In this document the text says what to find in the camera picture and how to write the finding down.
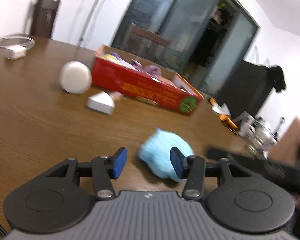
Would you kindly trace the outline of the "person's right hand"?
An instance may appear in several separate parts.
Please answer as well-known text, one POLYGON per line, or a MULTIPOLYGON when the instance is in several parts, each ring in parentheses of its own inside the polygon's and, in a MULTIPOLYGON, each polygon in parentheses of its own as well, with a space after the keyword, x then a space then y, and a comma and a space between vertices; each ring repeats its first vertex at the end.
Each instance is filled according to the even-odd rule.
POLYGON ((268 160, 294 166, 300 146, 300 118, 296 117, 281 140, 271 148, 268 160))

